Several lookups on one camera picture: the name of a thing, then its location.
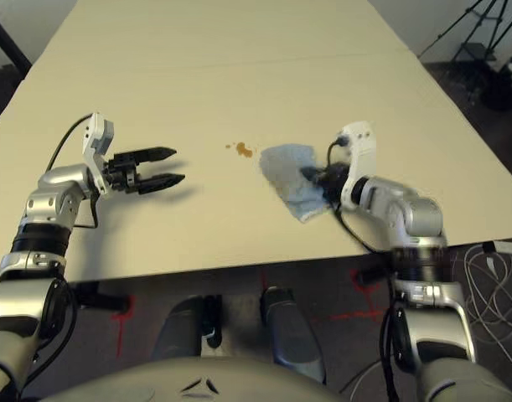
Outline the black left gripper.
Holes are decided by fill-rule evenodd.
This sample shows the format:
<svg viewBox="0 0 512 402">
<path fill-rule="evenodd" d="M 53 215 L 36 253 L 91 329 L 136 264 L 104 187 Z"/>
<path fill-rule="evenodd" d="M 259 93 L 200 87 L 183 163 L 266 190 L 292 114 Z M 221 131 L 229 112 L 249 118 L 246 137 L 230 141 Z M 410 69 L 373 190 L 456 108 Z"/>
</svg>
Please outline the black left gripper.
<svg viewBox="0 0 512 402">
<path fill-rule="evenodd" d="M 133 152 L 116 153 L 103 167 L 103 175 L 110 187 L 125 193 L 139 195 L 154 193 L 171 188 L 185 179 L 183 174 L 164 173 L 145 178 L 139 182 L 137 166 L 144 162 L 165 160 L 177 151 L 169 147 L 149 147 Z"/>
</svg>

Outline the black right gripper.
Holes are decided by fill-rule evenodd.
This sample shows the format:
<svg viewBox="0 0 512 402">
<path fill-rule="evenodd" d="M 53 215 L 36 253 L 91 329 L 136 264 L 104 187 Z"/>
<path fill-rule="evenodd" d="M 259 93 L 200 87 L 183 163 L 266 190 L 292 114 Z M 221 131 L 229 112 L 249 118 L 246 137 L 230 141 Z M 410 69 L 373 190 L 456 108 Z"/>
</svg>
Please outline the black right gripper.
<svg viewBox="0 0 512 402">
<path fill-rule="evenodd" d="M 345 162 L 331 163 L 327 167 L 302 167 L 303 176 L 316 187 L 323 189 L 323 197 L 328 202 L 339 202 L 344 185 L 349 178 L 350 165 Z"/>
</svg>

